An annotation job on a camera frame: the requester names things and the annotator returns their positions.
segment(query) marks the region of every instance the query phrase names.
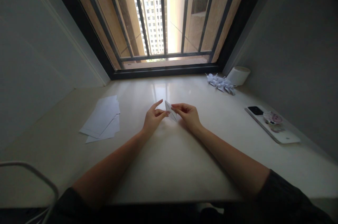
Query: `metal railing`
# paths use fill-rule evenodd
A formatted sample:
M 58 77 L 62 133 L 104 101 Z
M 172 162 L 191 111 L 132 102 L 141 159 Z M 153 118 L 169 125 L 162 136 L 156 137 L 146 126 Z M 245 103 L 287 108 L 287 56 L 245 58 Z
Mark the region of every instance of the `metal railing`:
M 106 26 L 106 23 L 101 15 L 100 9 L 97 5 L 96 0 L 90 0 L 91 4 L 93 5 L 93 8 L 95 10 L 95 13 L 99 19 L 99 22 L 104 30 L 105 35 L 107 36 L 107 39 L 109 41 L 109 44 L 112 47 L 112 50 L 115 54 L 115 57 L 121 67 L 121 69 L 124 69 L 124 65 L 123 62 L 130 62 L 130 61 L 140 61 L 140 60 L 147 60 L 147 59 L 162 59 L 162 58 L 175 58 L 175 57 L 190 57 L 190 56 L 202 56 L 202 55 L 209 55 L 209 59 L 208 62 L 211 63 L 214 53 L 216 51 L 224 24 L 225 24 L 225 20 L 227 18 L 232 0 L 227 0 L 226 6 L 224 8 L 224 12 L 222 15 L 222 19 L 220 22 L 220 25 L 218 27 L 217 30 L 217 34 L 214 40 L 214 44 L 212 46 L 212 50 L 210 51 L 201 51 L 202 48 L 202 44 L 203 44 L 203 40 L 204 40 L 204 36 L 205 36 L 205 30 L 206 30 L 206 26 L 207 26 L 207 22 L 208 22 L 208 17 L 209 17 L 209 13 L 210 13 L 210 9 L 211 9 L 211 3 L 212 0 L 208 1 L 208 5 L 207 5 L 207 10 L 206 10 L 206 15 L 205 15 L 205 20 L 204 20 L 204 25 L 203 25 L 203 30 L 202 30 L 202 35 L 201 35 L 201 39 L 200 39 L 200 43 L 199 43 L 199 47 L 198 47 L 198 51 L 197 52 L 186 52 L 184 53 L 184 42 L 185 42 L 185 38 L 187 38 L 185 36 L 185 32 L 186 32 L 186 22 L 187 22 L 187 11 L 188 11 L 188 0 L 184 0 L 184 15 L 183 15 L 183 27 L 182 27 L 182 43 L 181 43 L 181 52 L 180 53 L 169 53 L 167 51 L 167 37 L 166 37 L 166 25 L 165 25 L 165 4 L 164 4 L 164 0 L 161 0 L 161 8 L 162 8 L 162 28 L 163 28 L 163 45 L 164 45 L 164 54 L 161 55 L 150 55 L 149 53 L 149 44 L 148 44 L 148 40 L 147 40 L 147 31 L 145 28 L 145 23 L 144 23 L 144 18 L 143 18 L 143 12 L 142 12 L 142 5 L 141 5 L 141 0 L 136 0 L 137 1 L 137 7 L 138 7 L 138 11 L 139 11 L 139 16 L 140 16 L 140 21 L 141 21 L 141 26 L 142 26 L 142 31 L 143 31 L 143 35 L 144 35 L 144 41 L 145 41 L 145 45 L 146 45 L 146 51 L 147 51 L 147 56 L 139 56 L 134 54 L 131 51 L 131 46 L 130 43 L 128 41 L 128 37 L 126 34 L 126 31 L 124 30 L 124 26 L 122 24 L 122 18 L 120 16 L 118 7 L 117 7 L 117 3 L 116 0 L 112 0 L 113 5 L 114 5 L 114 9 L 116 11 L 116 14 L 118 16 L 118 20 L 123 32 L 123 36 L 125 38 L 126 44 L 127 44 L 127 48 L 129 50 L 130 53 L 130 57 L 121 57 L 120 53 L 118 52 L 118 50 L 116 49 L 116 44 L 114 43 L 113 39 L 111 38 L 111 35 L 109 33 L 109 30 Z

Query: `tissue roll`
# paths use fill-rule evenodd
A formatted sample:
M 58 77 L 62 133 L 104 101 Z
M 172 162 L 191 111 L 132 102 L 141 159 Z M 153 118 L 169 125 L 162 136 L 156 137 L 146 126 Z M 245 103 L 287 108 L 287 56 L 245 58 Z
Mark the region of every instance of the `tissue roll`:
M 250 72 L 250 69 L 245 67 L 233 67 L 228 74 L 227 79 L 233 85 L 243 85 Z

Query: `person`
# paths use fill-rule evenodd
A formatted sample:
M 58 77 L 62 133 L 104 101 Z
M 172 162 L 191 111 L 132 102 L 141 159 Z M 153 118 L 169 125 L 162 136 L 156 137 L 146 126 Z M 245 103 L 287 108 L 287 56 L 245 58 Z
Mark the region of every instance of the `person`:
M 54 207 L 48 223 L 97 223 L 95 213 L 112 195 L 123 173 L 160 122 L 168 117 L 167 111 L 156 109 L 162 101 L 153 104 L 148 110 L 140 132 L 93 166 L 65 191 Z M 191 133 L 217 159 L 243 195 L 259 205 L 265 222 L 333 223 L 298 188 L 203 127 L 196 107 L 178 103 L 173 104 L 172 108 L 181 116 Z M 212 223 L 222 221 L 222 218 L 207 214 L 197 221 L 189 222 L 202 223 L 201 220 Z

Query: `white wall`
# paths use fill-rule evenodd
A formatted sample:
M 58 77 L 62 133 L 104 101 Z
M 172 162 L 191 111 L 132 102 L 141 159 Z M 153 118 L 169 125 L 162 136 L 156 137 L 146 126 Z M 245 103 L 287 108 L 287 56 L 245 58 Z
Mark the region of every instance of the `white wall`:
M 109 77 L 61 0 L 0 0 L 0 150 L 74 88 Z
M 229 63 L 245 85 L 338 158 L 338 0 L 260 0 Z

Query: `white cable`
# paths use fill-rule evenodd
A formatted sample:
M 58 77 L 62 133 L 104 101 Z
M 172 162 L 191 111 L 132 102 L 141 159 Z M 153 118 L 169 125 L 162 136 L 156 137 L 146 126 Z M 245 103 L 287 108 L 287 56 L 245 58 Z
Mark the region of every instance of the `white cable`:
M 50 181 L 47 177 L 45 177 L 40 171 L 38 171 L 36 168 L 34 168 L 32 165 L 30 165 L 27 162 L 22 162 L 22 161 L 8 161 L 8 162 L 0 162 L 0 167 L 6 167 L 6 166 L 21 166 L 24 167 L 25 169 L 31 171 L 34 175 L 36 175 L 38 178 L 40 178 L 42 181 L 44 181 L 52 190 L 54 193 L 54 198 L 52 201 L 52 204 L 47 208 L 45 211 L 48 210 L 45 218 L 43 219 L 42 224 L 46 224 L 47 220 L 53 210 L 53 207 L 55 206 L 58 198 L 59 198 L 59 191 L 56 187 L 56 185 Z M 29 220 L 26 224 L 30 223 L 31 221 L 35 220 L 38 218 L 38 216 L 34 217 L 33 219 Z
M 45 209 L 45 210 L 44 210 L 42 213 L 40 213 L 40 214 L 38 214 L 37 216 L 35 216 L 34 218 L 30 219 L 30 220 L 29 220 L 29 221 L 27 221 L 25 224 L 29 224 L 29 223 L 31 223 L 33 220 L 35 220 L 35 219 L 39 218 L 41 215 L 43 215 L 45 212 L 47 212 L 47 211 L 48 211 L 48 209 L 49 209 L 49 208 Z

